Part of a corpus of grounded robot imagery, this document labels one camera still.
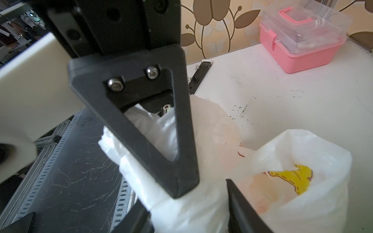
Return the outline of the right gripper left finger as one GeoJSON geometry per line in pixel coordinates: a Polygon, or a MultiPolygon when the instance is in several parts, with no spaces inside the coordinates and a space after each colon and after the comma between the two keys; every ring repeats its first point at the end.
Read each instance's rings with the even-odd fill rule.
{"type": "Polygon", "coordinates": [[[151,233],[152,223],[150,217],[150,213],[141,201],[137,200],[112,233],[151,233]]]}

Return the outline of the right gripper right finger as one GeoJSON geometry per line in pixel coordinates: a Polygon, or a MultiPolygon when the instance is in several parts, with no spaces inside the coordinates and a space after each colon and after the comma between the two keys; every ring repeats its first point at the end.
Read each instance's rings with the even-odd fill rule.
{"type": "Polygon", "coordinates": [[[229,223],[230,233],[273,233],[269,226],[260,218],[254,208],[235,185],[227,179],[229,196],[229,223]]]}

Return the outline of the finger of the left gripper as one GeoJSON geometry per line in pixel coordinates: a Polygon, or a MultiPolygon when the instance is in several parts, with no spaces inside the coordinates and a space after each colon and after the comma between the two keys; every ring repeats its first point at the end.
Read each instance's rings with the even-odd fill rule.
{"type": "Polygon", "coordinates": [[[186,70],[178,44],[68,63],[74,93],[175,199],[200,181],[186,70]]]}

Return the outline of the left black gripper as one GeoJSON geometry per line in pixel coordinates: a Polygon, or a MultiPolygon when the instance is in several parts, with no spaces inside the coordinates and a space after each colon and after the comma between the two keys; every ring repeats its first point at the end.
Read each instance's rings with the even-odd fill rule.
{"type": "Polygon", "coordinates": [[[72,57],[179,44],[180,1],[27,1],[72,57]]]}

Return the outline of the white printed plastic bag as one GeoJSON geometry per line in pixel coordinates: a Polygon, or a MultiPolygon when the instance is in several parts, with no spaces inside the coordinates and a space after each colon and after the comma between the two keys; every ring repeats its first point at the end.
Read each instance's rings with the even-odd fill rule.
{"type": "Polygon", "coordinates": [[[190,105],[200,183],[179,199],[157,184],[108,128],[99,141],[150,212],[157,233],[228,232],[228,179],[276,233],[343,231],[349,151],[306,130],[286,130],[251,150],[218,104],[191,96],[190,105]]]}

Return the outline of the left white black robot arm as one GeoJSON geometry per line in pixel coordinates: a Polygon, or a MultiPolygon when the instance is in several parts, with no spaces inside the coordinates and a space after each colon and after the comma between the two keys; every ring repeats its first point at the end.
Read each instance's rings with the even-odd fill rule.
{"type": "Polygon", "coordinates": [[[36,157],[33,142],[88,107],[174,199],[200,181],[180,1],[27,1],[49,33],[1,68],[5,180],[36,157]],[[168,162],[124,113],[174,110],[168,162]]]}

